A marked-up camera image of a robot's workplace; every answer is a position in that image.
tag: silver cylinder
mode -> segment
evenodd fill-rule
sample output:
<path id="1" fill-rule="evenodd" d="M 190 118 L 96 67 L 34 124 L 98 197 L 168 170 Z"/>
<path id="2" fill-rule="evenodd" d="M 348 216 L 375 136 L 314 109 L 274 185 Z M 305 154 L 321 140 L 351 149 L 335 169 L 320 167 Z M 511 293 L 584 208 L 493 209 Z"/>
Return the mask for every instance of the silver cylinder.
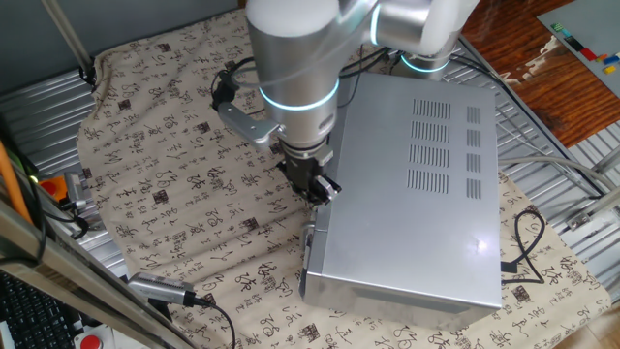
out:
<path id="1" fill-rule="evenodd" d="M 335 25 L 334 21 L 312 34 L 287 38 L 265 34 L 249 24 L 260 81 L 282 79 L 303 69 L 305 64 L 316 65 L 297 77 L 261 89 L 267 113 L 282 125 L 280 137 L 291 146 L 307 148 L 321 143 L 335 123 L 338 72 L 342 64 L 334 60 L 343 58 L 336 54 L 321 62 L 308 59 L 320 49 Z"/>
<path id="2" fill-rule="evenodd" d="M 450 55 L 456 47 L 461 30 L 450 34 L 442 49 L 431 55 L 405 53 L 400 62 L 392 70 L 392 74 L 399 77 L 429 79 L 439 81 L 450 62 Z"/>
<path id="3" fill-rule="evenodd" d="M 383 2 L 376 14 L 376 41 L 382 46 L 414 50 L 430 14 L 431 0 Z"/>

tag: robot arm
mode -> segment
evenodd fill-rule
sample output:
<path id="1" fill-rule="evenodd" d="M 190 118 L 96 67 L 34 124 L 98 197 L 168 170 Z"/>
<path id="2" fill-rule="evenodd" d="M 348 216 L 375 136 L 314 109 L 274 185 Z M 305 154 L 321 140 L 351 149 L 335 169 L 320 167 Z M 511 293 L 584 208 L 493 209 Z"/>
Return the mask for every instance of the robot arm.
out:
<path id="1" fill-rule="evenodd" d="M 460 0 L 250 0 L 246 14 L 269 120 L 230 103 L 222 120 L 257 146 L 277 133 L 295 192 L 326 204 L 340 187 L 325 174 L 340 70 L 363 43 L 433 54 L 458 21 Z"/>

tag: beige cloth with calligraphy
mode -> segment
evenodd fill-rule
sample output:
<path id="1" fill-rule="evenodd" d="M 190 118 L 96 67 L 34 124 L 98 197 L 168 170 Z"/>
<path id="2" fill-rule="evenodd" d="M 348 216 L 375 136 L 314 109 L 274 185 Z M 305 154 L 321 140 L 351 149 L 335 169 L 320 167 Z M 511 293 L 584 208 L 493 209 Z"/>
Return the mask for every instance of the beige cloth with calligraphy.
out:
<path id="1" fill-rule="evenodd" d="M 77 142 L 130 272 L 183 279 L 211 294 L 232 317 L 237 348 L 545 348 L 610 307 L 605 289 L 549 226 L 533 257 L 544 284 L 504 287 L 504 308 L 458 333 L 304 304 L 298 240 L 309 211 L 274 169 L 280 149 L 259 153 L 209 107 L 216 72 L 251 55 L 242 11 L 106 51 L 96 60 L 96 108 Z M 246 112 L 262 107 L 253 90 L 241 89 L 234 102 Z M 519 255 L 513 217 L 531 203 L 502 176 L 500 193 L 509 261 Z M 522 226 L 535 227 L 532 219 Z M 202 348 L 231 344 L 215 311 L 173 305 L 171 313 Z"/>

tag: wooden surface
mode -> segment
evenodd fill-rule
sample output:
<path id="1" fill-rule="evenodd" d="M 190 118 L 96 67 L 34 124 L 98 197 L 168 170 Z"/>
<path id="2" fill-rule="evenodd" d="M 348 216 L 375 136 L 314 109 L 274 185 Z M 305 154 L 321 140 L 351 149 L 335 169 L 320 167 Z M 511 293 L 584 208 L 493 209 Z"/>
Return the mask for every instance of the wooden surface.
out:
<path id="1" fill-rule="evenodd" d="M 570 2 L 481 0 L 463 30 L 566 147 L 620 120 L 620 99 L 537 20 Z"/>
<path id="2" fill-rule="evenodd" d="M 615 307 L 564 339 L 556 349 L 620 349 L 620 308 Z"/>

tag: vent grille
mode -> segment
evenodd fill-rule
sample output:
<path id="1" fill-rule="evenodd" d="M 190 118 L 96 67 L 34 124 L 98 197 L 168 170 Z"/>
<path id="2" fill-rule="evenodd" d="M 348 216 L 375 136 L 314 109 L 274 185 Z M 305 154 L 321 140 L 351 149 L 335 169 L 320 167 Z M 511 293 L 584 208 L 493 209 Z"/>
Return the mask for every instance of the vent grille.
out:
<path id="1" fill-rule="evenodd" d="M 407 187 L 427 192 L 448 194 L 448 176 L 445 174 L 409 170 Z"/>
<path id="2" fill-rule="evenodd" d="M 482 199 L 482 181 L 477 179 L 467 179 L 467 197 L 470 199 Z"/>
<path id="3" fill-rule="evenodd" d="M 481 109 L 476 107 L 467 107 L 467 122 L 480 125 Z"/>
<path id="4" fill-rule="evenodd" d="M 451 106 L 448 103 L 414 100 L 414 115 L 450 120 Z"/>
<path id="5" fill-rule="evenodd" d="M 481 132 L 477 130 L 467 130 L 467 146 L 481 147 Z"/>
<path id="6" fill-rule="evenodd" d="M 467 154 L 467 172 L 481 173 L 482 157 L 478 154 Z"/>
<path id="7" fill-rule="evenodd" d="M 450 152 L 430 146 L 411 145 L 409 162 L 446 168 L 449 165 Z"/>
<path id="8" fill-rule="evenodd" d="M 411 137 L 432 142 L 450 142 L 450 127 L 426 122 L 414 121 Z"/>

